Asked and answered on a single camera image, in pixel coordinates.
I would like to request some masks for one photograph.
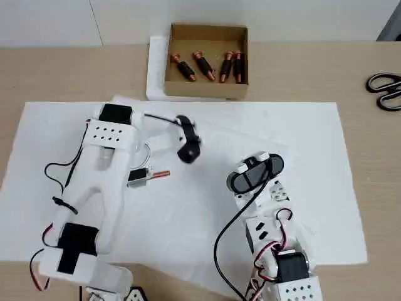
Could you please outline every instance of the wooden table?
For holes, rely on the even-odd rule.
[[[146,45],[0,50],[0,178],[25,101],[108,101],[116,93],[145,100],[147,50]],[[401,112],[379,110],[376,96],[363,86],[374,72],[401,73],[400,53],[396,43],[250,45],[246,100],[338,104],[369,263],[319,267],[326,301],[401,298]],[[147,267],[131,268],[149,300],[228,300]],[[49,292],[36,293],[26,263],[3,262],[0,300],[77,300],[77,290],[56,282]]]

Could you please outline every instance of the black scissors handle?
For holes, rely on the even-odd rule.
[[[375,86],[373,85],[373,82],[375,80],[381,79],[381,78],[386,78],[392,80],[390,83],[380,85],[380,86]],[[386,105],[386,101],[393,99],[395,97],[398,97],[401,95],[401,77],[399,75],[396,75],[394,73],[387,73],[387,72],[382,72],[382,73],[377,73],[371,76],[366,84],[365,84],[366,90],[369,91],[370,93],[379,93],[379,92],[387,92],[387,94],[382,95],[377,99],[377,106],[381,108],[384,111],[389,111],[389,112],[395,112],[395,111],[400,111],[401,110],[401,105],[397,106],[389,106]]]
[[[375,87],[373,85],[373,82],[375,80],[379,80],[381,78],[388,78],[388,79],[392,80],[392,82],[387,83],[385,85]],[[397,87],[401,86],[401,77],[394,73],[381,72],[381,73],[372,75],[367,80],[365,86],[366,86],[366,90],[368,90],[370,93],[378,93],[378,92],[383,92],[383,91],[388,91],[391,93],[392,90],[395,90]]]

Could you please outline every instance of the white robotic arm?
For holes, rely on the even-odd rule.
[[[134,112],[129,106],[104,104],[95,113],[97,118],[88,121],[63,194],[53,198],[61,206],[43,234],[46,247],[39,273],[89,288],[93,293],[92,300],[98,297],[104,301],[145,300],[137,289],[130,293],[133,277],[128,269],[98,259],[98,254],[112,250],[123,212],[123,190],[127,188],[128,180],[132,181],[133,176],[139,179],[137,171],[130,171],[130,160],[141,146],[138,142],[144,116],[161,118]],[[183,162],[192,163],[200,154],[201,144],[194,125],[183,115],[167,121],[176,128],[177,135],[172,140],[178,146],[178,156]],[[149,172],[146,172],[145,181],[148,176]],[[74,223],[74,215],[96,193],[102,196],[104,212],[100,229]],[[52,230],[55,245],[49,245],[45,240],[49,230]]]
[[[294,222],[292,201],[281,183],[273,182],[283,168],[279,155],[260,152],[241,161],[227,178],[254,255],[251,279],[240,297],[321,301],[313,254]]]

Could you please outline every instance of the cable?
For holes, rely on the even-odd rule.
[[[275,278],[270,278],[268,276],[265,276],[262,274],[262,271],[264,270],[264,266],[258,265],[257,262],[258,260],[262,257],[262,255],[270,250],[270,249],[274,249],[274,246],[278,245],[280,248],[280,243],[276,240],[271,241],[270,243],[268,243],[266,246],[264,246],[262,248],[262,250],[259,251],[258,255],[256,255],[255,260],[253,261],[253,266],[255,267],[255,269],[258,271],[258,275],[259,277],[261,277],[263,280],[268,281],[268,282],[274,282],[276,279]]]
[[[71,210],[75,215],[78,215],[78,210],[75,209],[75,207],[71,206],[70,204],[64,202],[62,199],[60,198],[56,198],[55,196],[52,197],[52,200],[55,202],[56,205],[58,206],[63,206],[65,208],[68,208],[69,210]]]
[[[49,168],[50,166],[62,166],[62,167],[70,166],[70,165],[74,164],[74,163],[79,159],[79,157],[81,156],[81,152],[82,152],[83,139],[85,138],[86,131],[88,130],[89,121],[90,121],[89,119],[86,121],[86,129],[85,129],[85,131],[84,131],[84,133],[83,133],[83,135],[82,135],[80,148],[78,149],[78,152],[76,153],[74,159],[72,159],[72,160],[71,160],[70,162],[68,162],[68,163],[56,163],[56,162],[52,162],[52,163],[47,164],[47,165],[44,167],[44,174],[45,174],[45,176],[48,177],[49,179],[51,179],[52,181],[54,181],[54,182],[56,182],[56,183],[58,183],[58,184],[60,185],[61,194],[64,193],[65,187],[64,187],[64,185],[63,185],[59,180],[57,180],[57,179],[55,179],[55,178],[49,176],[49,174],[48,174],[48,168]]]
[[[47,290],[49,288],[49,284],[50,284],[50,278],[47,278],[46,283],[42,287],[42,285],[40,284],[39,280],[36,278],[36,275],[34,274],[34,271],[33,271],[33,260],[35,259],[36,256],[38,256],[43,251],[44,251],[44,249],[40,249],[40,250],[36,251],[36,253],[31,257],[31,260],[29,261],[29,272],[31,274],[33,284],[35,284],[35,287],[40,292]]]
[[[51,224],[43,231],[43,233],[42,233],[42,243],[43,243],[45,246],[50,246],[50,247],[55,248],[56,246],[51,246],[51,245],[47,244],[47,242],[44,240],[44,238],[46,237],[46,234],[48,234],[48,232],[49,232],[52,228],[53,228],[53,223],[51,223]]]
[[[266,175],[268,171],[268,168],[266,166],[266,169],[264,170],[261,179],[264,178],[264,176]],[[213,247],[213,259],[214,259],[214,265],[216,266],[217,271],[219,272],[221,278],[228,284],[229,287],[231,287],[231,289],[238,295],[238,297],[241,298],[242,301],[247,301],[246,298],[244,297],[244,295],[230,282],[230,280],[225,276],[225,274],[222,272],[222,270],[220,269],[220,265],[219,265],[219,261],[217,259],[217,247],[219,245],[219,241],[221,239],[221,237],[223,236],[223,234],[227,231],[227,229],[238,219],[238,217],[240,217],[240,215],[242,215],[242,213],[247,210],[247,208],[254,202],[254,200],[262,193],[263,189],[266,187],[266,185],[268,184],[270,178],[268,177],[261,185],[261,187],[259,188],[258,191],[255,192],[255,194],[253,195],[253,197],[245,204],[244,207],[241,208],[241,210],[239,210],[237,212],[236,215],[234,215],[234,217],[223,227],[223,229],[221,230],[221,232],[219,233],[219,235],[216,238],[216,241],[214,242],[214,247]]]
[[[279,211],[277,211],[277,213],[276,213],[276,219],[280,222],[280,230],[281,230],[281,233],[283,234],[283,243],[281,244],[281,246],[280,246],[280,250],[283,250],[283,249],[285,249],[286,248],[286,246],[287,246],[287,234],[286,234],[286,232],[285,232],[285,229],[284,229],[284,225],[283,225],[283,222],[279,219],[279,214],[280,214],[280,212],[282,212],[282,211],[287,211],[288,213],[289,213],[289,215],[288,215],[288,217],[287,217],[287,220],[289,221],[291,218],[293,218],[293,212],[292,212],[292,210],[290,210],[289,208],[281,208]]]
[[[181,125],[176,120],[171,120],[171,119],[168,119],[168,118],[165,118],[165,117],[156,116],[156,115],[152,115],[152,114],[144,114],[143,116],[154,118],[154,119],[163,120],[163,121],[166,121],[166,122],[169,122],[171,124],[175,124],[175,125],[181,127]]]
[[[151,152],[151,150],[150,150],[150,146],[149,146],[147,143],[145,143],[143,146],[145,146],[145,148],[146,148],[146,150],[147,150],[146,158],[142,161],[141,164],[139,164],[139,165],[137,165],[137,166],[135,166],[135,167],[131,167],[131,168],[130,168],[131,170],[140,169],[140,168],[142,168],[142,167],[145,167],[146,163],[148,163],[148,161],[149,161],[149,159],[150,159],[150,155],[151,155],[152,152]]]

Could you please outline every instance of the open cardboard box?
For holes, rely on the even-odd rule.
[[[171,26],[169,52],[165,71],[164,89],[166,95],[190,97],[217,97],[242,99],[248,88],[248,35],[247,28],[241,26],[209,26],[173,24]],[[216,80],[209,81],[199,70],[193,53],[202,51],[214,70]],[[242,52],[242,83],[237,84],[232,74],[225,83],[220,83],[220,69],[227,51]],[[195,72],[196,82],[190,82],[171,62],[171,56],[179,53]]]

